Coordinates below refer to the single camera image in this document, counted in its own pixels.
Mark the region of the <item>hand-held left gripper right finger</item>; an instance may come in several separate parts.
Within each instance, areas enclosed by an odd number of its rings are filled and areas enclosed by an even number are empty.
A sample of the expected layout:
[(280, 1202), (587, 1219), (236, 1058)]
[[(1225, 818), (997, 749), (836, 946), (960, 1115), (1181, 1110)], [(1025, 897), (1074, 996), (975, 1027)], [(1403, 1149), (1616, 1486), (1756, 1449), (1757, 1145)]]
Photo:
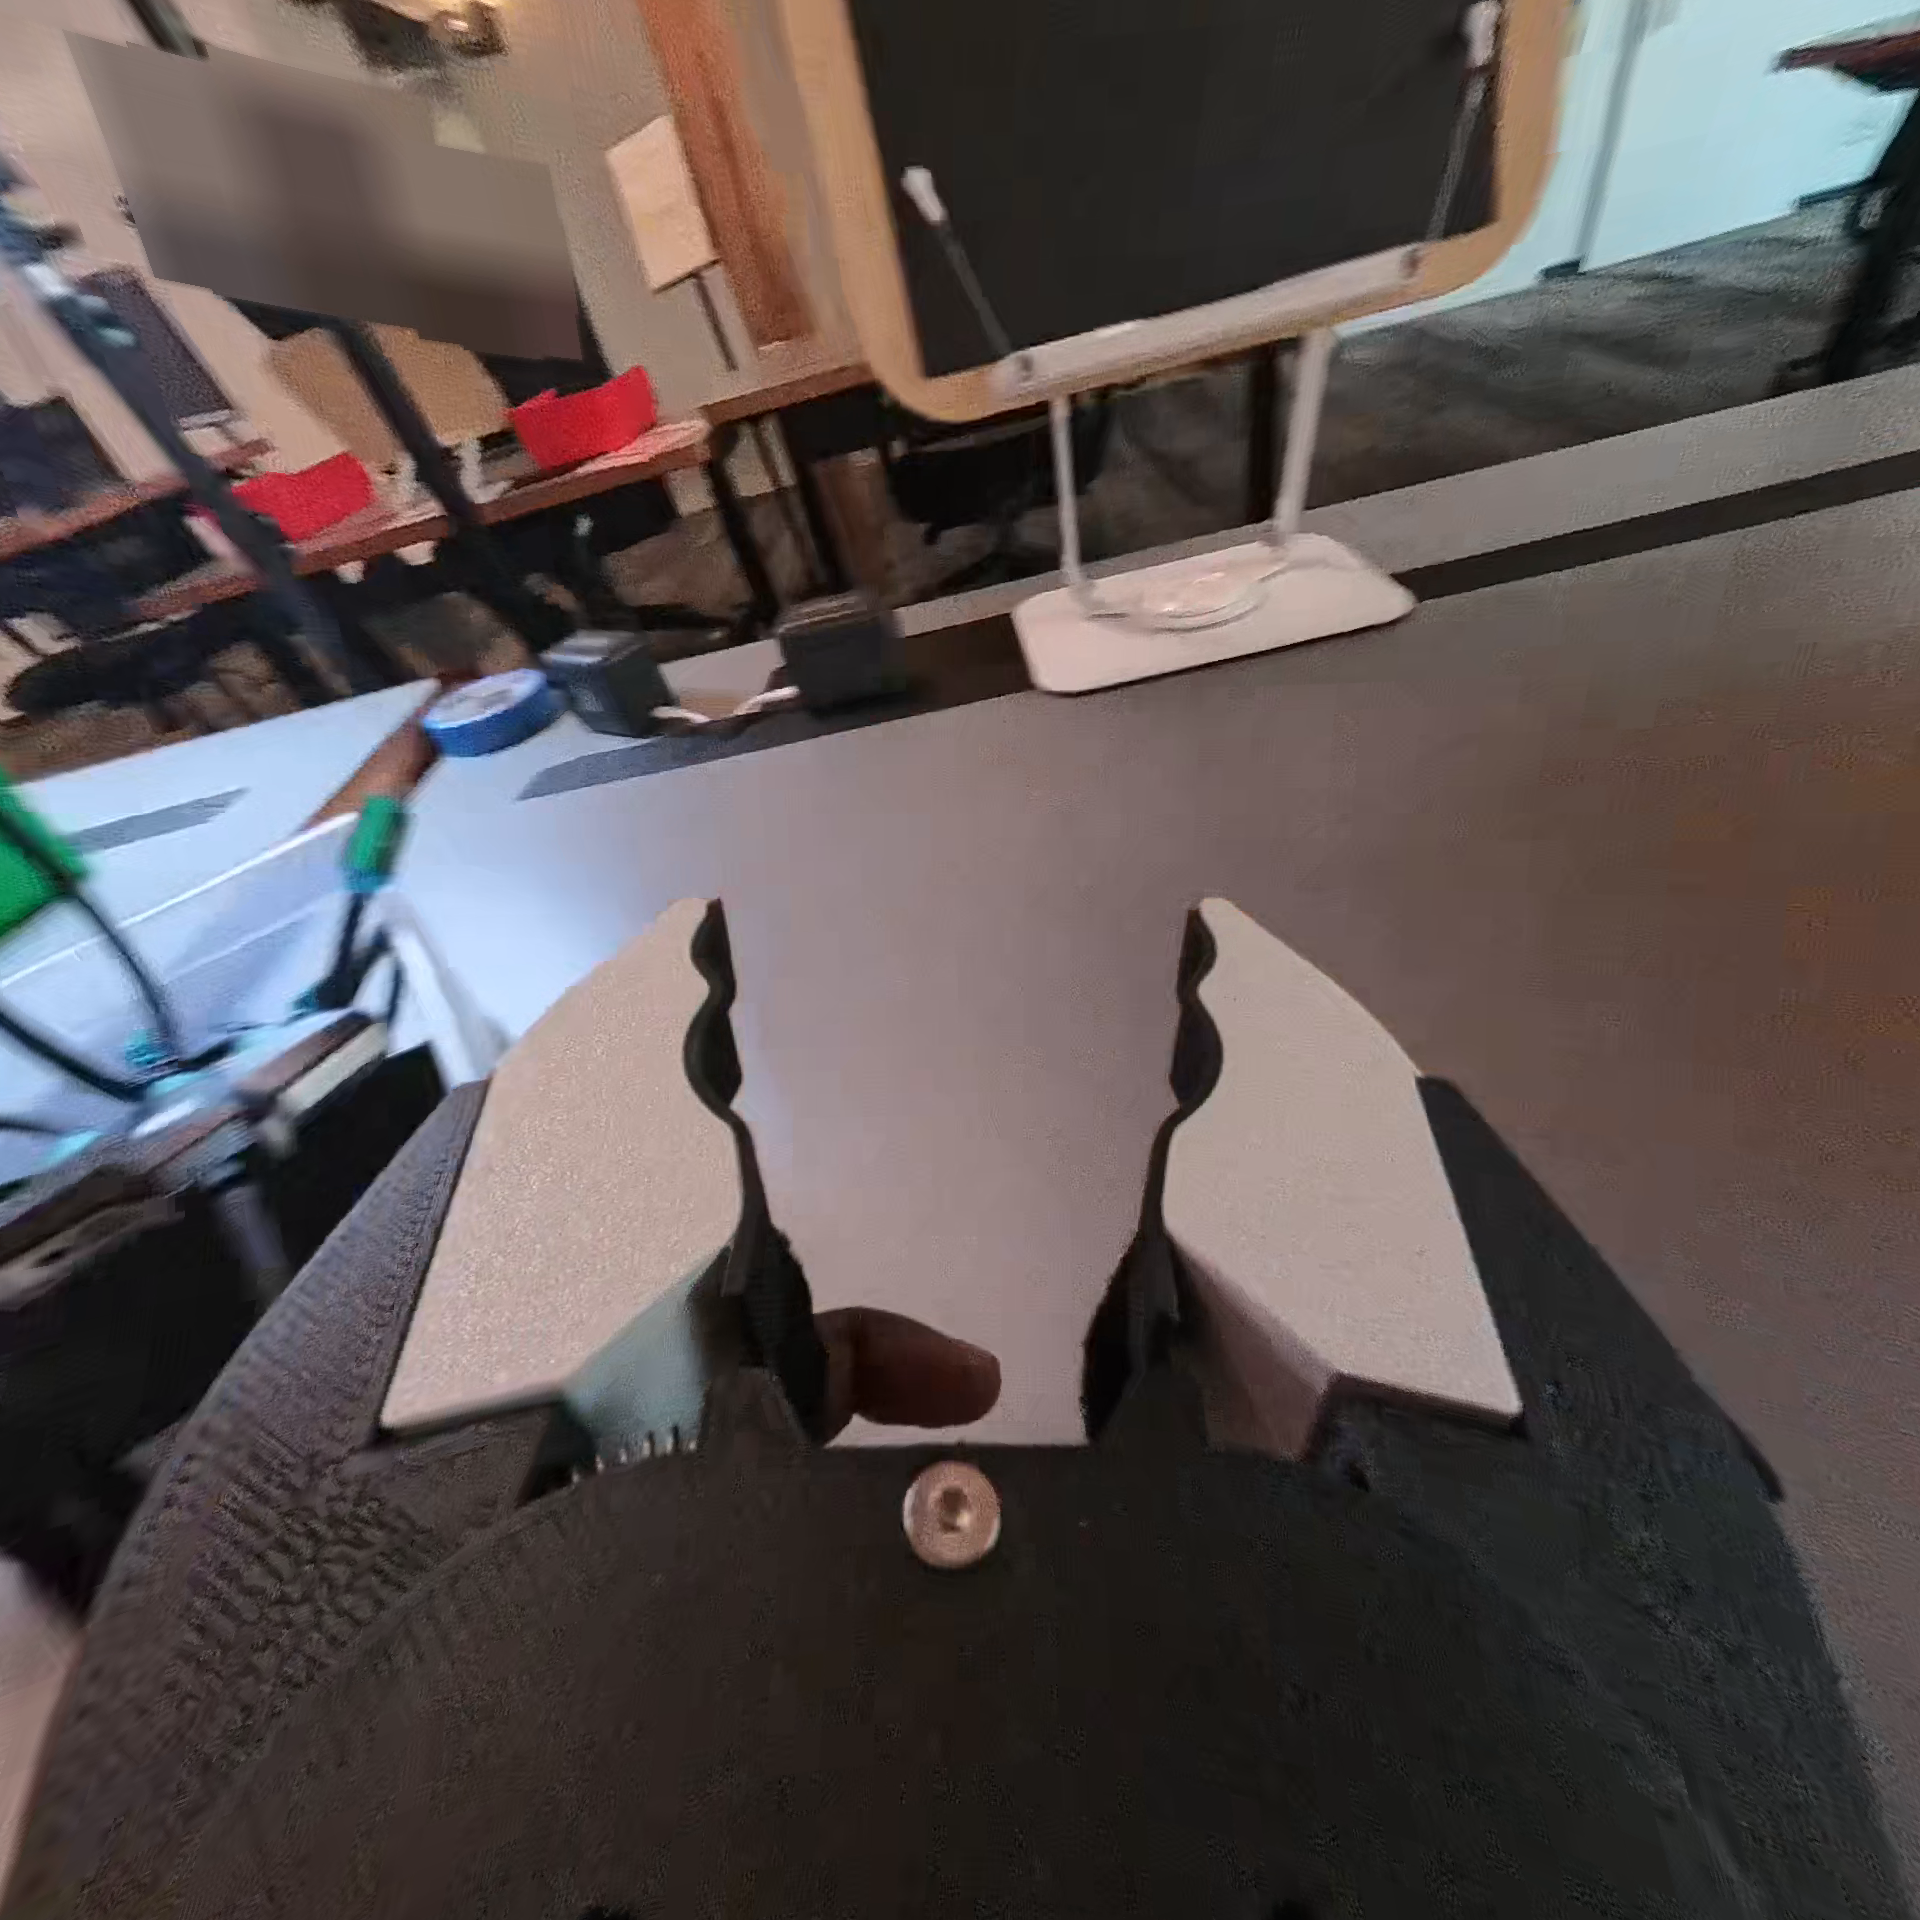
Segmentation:
[(1176, 1411), (1311, 1459), (1352, 1407), (1513, 1433), (1522, 1391), (1403, 1045), (1237, 902), (1176, 966), (1170, 1110), (1089, 1324), (1092, 1445)]

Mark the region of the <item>blue tape roll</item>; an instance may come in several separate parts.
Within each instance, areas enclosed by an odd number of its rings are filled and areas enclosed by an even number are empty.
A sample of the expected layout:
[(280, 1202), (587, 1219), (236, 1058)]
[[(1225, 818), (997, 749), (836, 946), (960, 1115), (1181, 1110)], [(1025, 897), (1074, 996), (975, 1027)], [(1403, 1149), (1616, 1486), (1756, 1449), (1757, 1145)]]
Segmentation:
[(426, 706), (418, 726), (444, 758), (482, 758), (547, 732), (563, 699), (547, 674), (524, 665), (448, 687)]

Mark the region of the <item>small white sign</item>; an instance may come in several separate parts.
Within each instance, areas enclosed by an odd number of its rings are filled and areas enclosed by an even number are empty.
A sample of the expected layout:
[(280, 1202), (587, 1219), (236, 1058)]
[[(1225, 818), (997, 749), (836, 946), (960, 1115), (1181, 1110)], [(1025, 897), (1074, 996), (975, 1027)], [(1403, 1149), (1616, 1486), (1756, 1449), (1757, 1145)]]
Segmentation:
[(650, 291), (688, 286), (723, 367), (736, 375), (740, 361), (714, 295), (719, 252), (674, 118), (663, 113), (624, 134), (605, 150), (605, 165)]

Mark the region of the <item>small black charger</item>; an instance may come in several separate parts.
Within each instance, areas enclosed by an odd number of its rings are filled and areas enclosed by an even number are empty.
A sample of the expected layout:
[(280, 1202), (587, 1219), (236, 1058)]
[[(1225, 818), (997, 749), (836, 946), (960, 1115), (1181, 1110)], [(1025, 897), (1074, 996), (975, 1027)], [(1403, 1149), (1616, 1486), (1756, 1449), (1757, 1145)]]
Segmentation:
[(636, 631), (576, 631), (539, 653), (564, 706), (604, 735), (650, 735), (676, 713), (680, 698), (648, 638)]

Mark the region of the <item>black light stand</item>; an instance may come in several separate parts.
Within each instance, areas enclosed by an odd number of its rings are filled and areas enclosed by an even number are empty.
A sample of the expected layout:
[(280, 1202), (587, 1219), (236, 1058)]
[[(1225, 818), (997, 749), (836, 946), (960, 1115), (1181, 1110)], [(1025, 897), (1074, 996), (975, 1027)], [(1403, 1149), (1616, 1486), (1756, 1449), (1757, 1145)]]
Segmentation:
[(131, 322), (119, 319), (106, 300), (84, 295), (59, 268), (65, 235), (40, 225), (15, 205), (26, 177), (9, 156), (3, 158), (3, 257), (5, 275), (33, 303), (56, 322), (97, 375), (117, 393), (139, 427), (183, 481), (185, 492), (221, 527), (228, 543), (256, 575), (259, 587), (275, 601), (283, 622), (299, 633), (305, 650), (328, 663), (363, 692), (378, 686), (368, 679), (345, 645), (333, 614), (297, 579), (291, 554), (232, 492), (226, 478), (201, 457), (179, 420), (167, 412)]

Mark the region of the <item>person's left hand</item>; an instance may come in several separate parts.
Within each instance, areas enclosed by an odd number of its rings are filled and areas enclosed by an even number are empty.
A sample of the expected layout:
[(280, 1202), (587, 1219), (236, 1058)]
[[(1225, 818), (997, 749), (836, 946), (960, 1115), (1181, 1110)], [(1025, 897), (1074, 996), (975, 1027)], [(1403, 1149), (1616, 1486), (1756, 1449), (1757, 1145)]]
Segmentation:
[(882, 1307), (821, 1313), (825, 1442), (856, 1422), (888, 1428), (956, 1428), (987, 1417), (1002, 1396), (992, 1351)]

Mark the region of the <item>plain wooden board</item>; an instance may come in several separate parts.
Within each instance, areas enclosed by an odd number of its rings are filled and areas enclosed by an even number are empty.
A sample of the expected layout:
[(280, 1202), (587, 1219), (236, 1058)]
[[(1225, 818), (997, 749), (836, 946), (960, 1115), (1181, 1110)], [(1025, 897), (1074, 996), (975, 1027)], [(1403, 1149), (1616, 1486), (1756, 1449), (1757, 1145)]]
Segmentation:
[[(373, 324), (378, 348), (436, 442), (458, 449), (506, 429), (509, 404), (473, 351), (431, 343), (407, 326)], [(361, 465), (388, 468), (401, 442), (340, 343), (323, 326), (267, 343), (273, 377)]]

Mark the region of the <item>clear plastic bin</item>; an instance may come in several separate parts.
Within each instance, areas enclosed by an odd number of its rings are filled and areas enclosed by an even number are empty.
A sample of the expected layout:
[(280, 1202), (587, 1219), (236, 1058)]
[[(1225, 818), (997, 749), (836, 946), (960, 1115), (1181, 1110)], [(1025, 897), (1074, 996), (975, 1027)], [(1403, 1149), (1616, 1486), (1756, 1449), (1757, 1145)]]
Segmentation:
[[(340, 867), (352, 829), (348, 818), (282, 841), (266, 854), (123, 925), (133, 946), (160, 973), (177, 1002), (185, 1067), (208, 1065), (243, 1034), (291, 1021), (296, 998), (328, 961), (344, 911)], [(491, 1071), (506, 1049), (499, 1027), (456, 981), (427, 942), (396, 879), (375, 900), (403, 961), (403, 996), (388, 1055), (427, 1046), (445, 1089)], [(357, 1011), (378, 1017), (387, 970), (368, 975)], [(135, 1145), (128, 1117), (141, 1105), (114, 1108), (71, 1094), (36, 1071), (3, 1067), (5, 1186), (26, 1183), (90, 1149)]]

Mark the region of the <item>grey desk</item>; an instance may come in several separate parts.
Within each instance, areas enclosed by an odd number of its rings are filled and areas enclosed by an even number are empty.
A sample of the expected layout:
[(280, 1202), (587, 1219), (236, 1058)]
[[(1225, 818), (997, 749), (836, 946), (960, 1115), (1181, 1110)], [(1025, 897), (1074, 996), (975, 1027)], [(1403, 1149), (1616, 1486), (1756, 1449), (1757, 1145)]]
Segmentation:
[(825, 1302), (1067, 1442), (1224, 897), (1460, 1085), (1761, 1445), (1915, 1855), (1915, 373), (1714, 419), (1825, 508), (1423, 589), (1372, 638), (524, 798), (512, 1019), (721, 897)]

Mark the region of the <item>wooden table black legs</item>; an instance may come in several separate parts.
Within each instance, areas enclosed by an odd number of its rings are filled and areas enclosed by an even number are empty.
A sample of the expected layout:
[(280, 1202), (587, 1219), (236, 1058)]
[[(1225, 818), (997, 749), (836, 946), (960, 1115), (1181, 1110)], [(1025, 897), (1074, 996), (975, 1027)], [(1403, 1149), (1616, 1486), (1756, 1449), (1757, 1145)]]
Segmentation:
[(1917, 14), (1809, 42), (1779, 54), (1784, 74), (1831, 74), (1841, 81), (1907, 97), (1907, 109), (1869, 173), (1844, 209), (1844, 235), (1857, 273), (1827, 343), (1791, 361), (1780, 388), (1810, 388), (1858, 377), (1880, 365), (1911, 365), (1917, 348)]
[[(803, 346), (793, 346), (791, 349), (783, 348), (772, 351), (770, 375), (763, 367), (762, 377), (749, 379), (736, 390), (727, 390), (719, 401), (708, 401), (697, 415), (656, 422), (650, 433), (623, 449), (602, 453), (592, 461), (541, 471), (529, 467), (530, 457), (520, 449), (515, 460), (500, 468), (512, 481), (506, 493), (477, 501), (473, 514), (477, 524), (491, 530), (541, 513), (572, 510), (637, 484), (663, 483), (669, 474), (716, 468), (716, 478), (708, 483), (714, 508), (723, 514), (727, 542), (736, 571), (748, 587), (753, 614), (767, 622), (778, 611), (778, 587), (724, 471), (733, 437), (738, 427), (755, 420), (776, 419), (805, 403), (827, 401), (871, 385), (873, 373), (847, 351)], [(31, 525), (8, 518), (5, 567), (81, 538), (104, 534), (106, 525), (131, 513), (157, 508), (170, 501), (179, 501), (175, 484), (149, 483), (101, 493), (87, 508), (43, 524)], [(441, 543), (458, 538), (458, 530), (456, 518), (441, 508), (388, 510), (368, 506), (363, 513), (344, 518), (306, 542), (283, 547), (282, 556), (285, 567), (306, 580), (328, 575), (352, 563), (397, 556), (403, 548), (416, 543)], [(259, 575), (252, 563), (205, 559), (189, 571), (162, 573), (160, 587), (149, 593), (141, 606), (151, 609), (146, 617), (171, 617), (185, 609), (201, 609), (263, 589), (263, 575)]]

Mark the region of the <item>red plastic bin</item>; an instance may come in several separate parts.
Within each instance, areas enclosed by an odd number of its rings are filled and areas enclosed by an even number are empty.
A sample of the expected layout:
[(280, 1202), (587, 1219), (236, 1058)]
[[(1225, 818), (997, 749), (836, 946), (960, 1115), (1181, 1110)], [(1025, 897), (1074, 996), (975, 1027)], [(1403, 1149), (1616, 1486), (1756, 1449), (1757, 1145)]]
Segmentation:
[(539, 474), (605, 460), (650, 435), (656, 420), (656, 387), (644, 367), (584, 390), (541, 390), (507, 410), (507, 425)]
[(378, 503), (373, 474), (348, 450), (291, 471), (232, 481), (233, 499), (285, 543), (308, 543)]

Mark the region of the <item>black braided cable green plugs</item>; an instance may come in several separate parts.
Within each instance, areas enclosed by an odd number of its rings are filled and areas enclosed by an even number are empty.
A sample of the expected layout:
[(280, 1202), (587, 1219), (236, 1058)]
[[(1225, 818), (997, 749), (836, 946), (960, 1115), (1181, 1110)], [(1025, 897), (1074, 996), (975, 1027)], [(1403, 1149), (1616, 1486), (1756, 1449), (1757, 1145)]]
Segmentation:
[(160, 973), (87, 897), (5, 925), (3, 1045), (5, 1076), (36, 1071), (114, 1108), (139, 1105), (189, 1053)]
[(344, 911), (321, 978), (296, 998), (297, 1017), (357, 1011), (368, 975), (387, 970), (387, 996), (378, 1019), (384, 1027), (397, 1021), (403, 961), (378, 899), (393, 883), (407, 829), (410, 812), (403, 801), (365, 801), (352, 818), (340, 867)]

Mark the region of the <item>green plastic bin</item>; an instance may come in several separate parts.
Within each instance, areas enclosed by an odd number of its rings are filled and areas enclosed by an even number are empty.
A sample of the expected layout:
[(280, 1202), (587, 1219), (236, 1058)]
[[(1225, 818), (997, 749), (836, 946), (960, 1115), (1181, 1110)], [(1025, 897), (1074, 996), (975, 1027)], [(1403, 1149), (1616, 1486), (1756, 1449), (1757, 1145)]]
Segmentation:
[(87, 879), (82, 852), (3, 775), (3, 942), (56, 906), (75, 902)]

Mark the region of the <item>black pole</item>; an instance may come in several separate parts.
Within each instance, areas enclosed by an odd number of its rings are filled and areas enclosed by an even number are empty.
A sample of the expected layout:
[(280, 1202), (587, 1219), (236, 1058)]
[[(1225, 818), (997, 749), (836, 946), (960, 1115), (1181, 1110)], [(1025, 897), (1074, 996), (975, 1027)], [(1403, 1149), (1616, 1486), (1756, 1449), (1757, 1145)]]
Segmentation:
[(431, 420), (420, 413), (371, 324), (338, 318), (323, 318), (321, 322), (368, 388), (403, 453), (413, 461), (416, 478), (448, 518), (448, 534), (440, 551), (444, 569), (458, 580), (460, 589), (491, 611), (533, 657), (572, 635), (575, 627), (564, 609), (536, 593), (503, 557), (450, 455), (434, 437)]

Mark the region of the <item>wooden post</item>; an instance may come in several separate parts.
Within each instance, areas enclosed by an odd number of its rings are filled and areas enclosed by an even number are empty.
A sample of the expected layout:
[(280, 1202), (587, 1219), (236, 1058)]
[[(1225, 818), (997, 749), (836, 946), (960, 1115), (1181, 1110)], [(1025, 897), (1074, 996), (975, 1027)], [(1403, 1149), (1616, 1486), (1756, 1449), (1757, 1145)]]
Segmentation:
[(729, 4), (636, 9), (748, 339), (757, 349), (812, 340), (809, 291), (788, 244), (785, 190), (755, 126)]

